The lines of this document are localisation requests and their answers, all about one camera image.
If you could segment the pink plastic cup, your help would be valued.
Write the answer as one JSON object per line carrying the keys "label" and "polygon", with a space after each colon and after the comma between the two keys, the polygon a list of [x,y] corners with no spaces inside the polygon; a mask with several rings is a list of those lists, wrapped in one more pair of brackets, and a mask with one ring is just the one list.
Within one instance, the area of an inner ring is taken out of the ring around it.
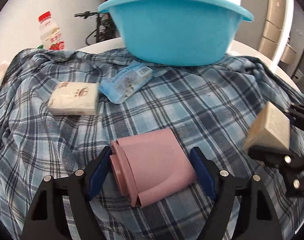
{"label": "pink plastic cup", "polygon": [[146,207],[187,188],[196,173],[170,128],[111,141],[119,191],[132,207]]}

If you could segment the red cap milk bottle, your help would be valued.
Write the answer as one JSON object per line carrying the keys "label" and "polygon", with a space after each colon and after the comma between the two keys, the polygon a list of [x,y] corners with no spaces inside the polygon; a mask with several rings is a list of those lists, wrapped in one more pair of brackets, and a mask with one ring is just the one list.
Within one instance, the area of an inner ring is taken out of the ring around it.
{"label": "red cap milk bottle", "polygon": [[53,20],[51,12],[47,11],[39,16],[39,29],[42,45],[49,50],[64,50],[65,42],[59,26]]}

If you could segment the blue tissue pack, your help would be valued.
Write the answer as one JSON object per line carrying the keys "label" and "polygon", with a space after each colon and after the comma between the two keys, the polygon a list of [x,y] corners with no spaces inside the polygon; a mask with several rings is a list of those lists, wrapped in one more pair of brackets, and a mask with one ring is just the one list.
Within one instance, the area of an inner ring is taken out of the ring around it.
{"label": "blue tissue pack", "polygon": [[112,103],[121,104],[151,80],[152,72],[150,67],[132,61],[114,77],[102,80],[98,90]]}

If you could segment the black electric bicycle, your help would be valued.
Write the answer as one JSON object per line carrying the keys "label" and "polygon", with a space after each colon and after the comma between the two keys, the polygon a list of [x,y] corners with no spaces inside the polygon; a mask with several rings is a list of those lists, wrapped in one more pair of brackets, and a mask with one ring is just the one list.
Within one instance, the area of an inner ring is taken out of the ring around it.
{"label": "black electric bicycle", "polygon": [[89,17],[96,16],[96,29],[91,32],[91,34],[85,38],[85,43],[90,46],[88,39],[91,36],[94,36],[96,39],[96,43],[111,40],[117,37],[117,28],[115,23],[113,22],[112,17],[108,10],[103,10],[100,12],[97,11],[85,11],[82,13],[77,13],[74,17],[80,17],[84,20]]}

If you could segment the white tissue pack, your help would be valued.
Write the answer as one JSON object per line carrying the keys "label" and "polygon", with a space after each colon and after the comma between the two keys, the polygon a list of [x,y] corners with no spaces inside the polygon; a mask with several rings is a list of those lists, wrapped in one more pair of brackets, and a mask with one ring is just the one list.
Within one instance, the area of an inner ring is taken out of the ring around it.
{"label": "white tissue pack", "polygon": [[97,83],[59,82],[47,104],[56,116],[97,114],[99,90]]}

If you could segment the blue plaid shirt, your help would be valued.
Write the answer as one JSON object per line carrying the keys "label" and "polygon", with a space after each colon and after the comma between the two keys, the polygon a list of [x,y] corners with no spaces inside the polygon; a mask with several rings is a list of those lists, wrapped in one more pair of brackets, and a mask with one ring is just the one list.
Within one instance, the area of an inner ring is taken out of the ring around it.
{"label": "blue plaid shirt", "polygon": [[95,116],[53,116],[47,104],[61,81],[99,83],[135,58],[126,49],[101,54],[26,49],[0,82],[0,223],[19,239],[44,176],[69,176],[95,159],[110,141],[170,128],[185,153],[199,147],[234,176],[258,174],[269,192],[284,239],[304,218],[304,199],[288,198],[282,176],[243,152],[249,128],[266,102],[281,109],[304,104],[304,94],[259,59],[229,56],[209,66],[156,71],[120,105],[104,95]]}

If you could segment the blue plastic basin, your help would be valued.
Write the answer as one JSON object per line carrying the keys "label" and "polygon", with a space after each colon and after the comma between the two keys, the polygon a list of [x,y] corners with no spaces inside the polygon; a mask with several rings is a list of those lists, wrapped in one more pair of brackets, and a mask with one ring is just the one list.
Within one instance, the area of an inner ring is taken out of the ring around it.
{"label": "blue plastic basin", "polygon": [[203,66],[220,61],[242,21],[254,16],[227,0],[108,0],[108,12],[127,50],[168,66]]}

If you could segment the beige cosmetic box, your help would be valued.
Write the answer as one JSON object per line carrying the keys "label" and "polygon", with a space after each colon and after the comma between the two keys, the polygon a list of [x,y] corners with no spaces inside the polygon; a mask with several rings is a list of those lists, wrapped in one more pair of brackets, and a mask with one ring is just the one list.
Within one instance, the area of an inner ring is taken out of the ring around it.
{"label": "beige cosmetic box", "polygon": [[243,150],[248,152],[254,145],[290,149],[290,120],[271,102],[266,103],[251,124]]}

